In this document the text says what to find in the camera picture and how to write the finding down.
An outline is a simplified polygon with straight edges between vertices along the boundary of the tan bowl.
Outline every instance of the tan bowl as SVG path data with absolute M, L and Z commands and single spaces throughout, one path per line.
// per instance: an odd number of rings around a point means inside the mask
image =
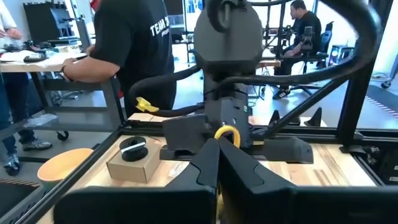
M 61 153 L 43 164 L 37 171 L 37 177 L 47 187 L 54 187 L 72 173 L 92 152 L 92 149 L 83 148 Z

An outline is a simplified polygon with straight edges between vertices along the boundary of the yellow clip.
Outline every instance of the yellow clip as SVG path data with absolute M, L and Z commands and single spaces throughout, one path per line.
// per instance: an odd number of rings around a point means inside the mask
M 145 112 L 145 110 L 149 112 L 156 112 L 159 110 L 159 108 L 151 106 L 150 103 L 142 97 L 137 97 L 136 100 L 138 101 L 136 108 L 141 110 L 142 112 Z
M 230 125 L 225 125 L 220 127 L 216 134 L 214 135 L 215 139 L 219 139 L 224 133 L 228 132 L 228 131 L 232 131 L 232 133 L 234 134 L 234 146 L 237 148 L 241 147 L 241 135 L 239 134 L 239 131 Z

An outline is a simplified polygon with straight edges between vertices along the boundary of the cardboard box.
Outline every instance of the cardboard box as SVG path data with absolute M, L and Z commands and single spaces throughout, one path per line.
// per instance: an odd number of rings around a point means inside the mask
M 106 163 L 112 179 L 146 184 L 160 164 L 160 148 L 156 140 L 147 138 L 146 148 L 148 155 L 136 162 L 126 162 L 122 159 L 121 152 L 118 152 Z

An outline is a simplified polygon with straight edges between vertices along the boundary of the sneaker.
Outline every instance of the sneaker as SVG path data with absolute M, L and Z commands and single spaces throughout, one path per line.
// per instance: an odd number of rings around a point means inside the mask
M 272 99 L 274 100 L 280 100 L 282 98 L 285 98 L 287 95 L 290 94 L 290 90 L 286 89 L 279 89 L 277 93 L 275 93 L 274 97 Z
M 8 175 L 15 177 L 19 173 L 19 159 L 17 154 L 13 154 L 9 157 L 9 160 L 6 164 L 3 165 Z
M 46 149 L 50 149 L 51 147 L 52 147 L 51 143 L 42 141 L 40 139 L 35 139 L 30 143 L 22 144 L 23 151 L 32 151 L 32 150 L 43 151 Z

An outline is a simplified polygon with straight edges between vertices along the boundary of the man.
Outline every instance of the man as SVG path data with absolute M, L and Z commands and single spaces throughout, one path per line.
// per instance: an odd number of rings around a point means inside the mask
M 316 55 L 320 50 L 321 42 L 321 22 L 318 17 L 305 7 L 303 0 L 295 0 L 290 5 L 290 15 L 295 19 L 293 29 L 296 31 L 294 45 L 287 47 L 283 54 L 285 57 L 299 57 L 302 52 L 302 36 L 306 27 L 312 27 L 312 50 L 308 52 L 308 56 Z M 301 61 L 300 58 L 284 59 L 279 68 L 275 69 L 275 75 L 291 75 L 293 64 Z M 282 99 L 289 95 L 289 86 L 280 86 L 279 91 L 274 95 L 274 100 Z
M 96 43 L 89 56 L 74 63 L 66 60 L 63 73 L 71 80 L 102 82 L 115 74 L 124 93 L 127 116 L 139 112 L 129 99 L 130 87 L 139 80 L 174 72 L 169 20 L 163 0 L 102 0 L 95 14 Z M 176 83 L 139 93 L 152 105 L 171 110 Z
M 12 19 L 9 11 L 0 0 L 0 38 L 21 39 L 21 33 L 16 29 L 16 23 Z M 3 73 L 0 77 L 0 129 L 10 126 L 10 111 L 14 123 L 27 119 L 27 87 L 28 76 L 26 73 Z M 34 136 L 32 130 L 22 130 L 18 132 L 21 136 L 19 142 L 24 151 L 44 150 L 52 147 L 51 143 L 43 142 Z M 9 160 L 4 165 L 6 170 L 14 170 L 13 175 L 18 174 L 19 161 L 16 150 L 16 140 L 10 136 L 3 140 L 7 149 Z

